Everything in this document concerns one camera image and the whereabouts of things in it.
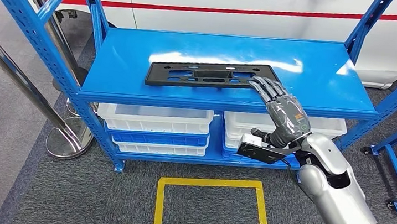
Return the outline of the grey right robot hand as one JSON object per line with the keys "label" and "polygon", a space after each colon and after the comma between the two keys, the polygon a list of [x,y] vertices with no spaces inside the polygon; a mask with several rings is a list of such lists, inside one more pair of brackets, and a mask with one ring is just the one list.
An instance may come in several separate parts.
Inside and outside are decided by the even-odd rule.
{"label": "grey right robot hand", "polygon": [[248,80],[249,85],[258,92],[275,130],[271,133],[253,128],[250,133],[275,148],[284,148],[289,143],[311,132],[308,115],[298,99],[288,93],[279,81],[268,77],[254,76]]}

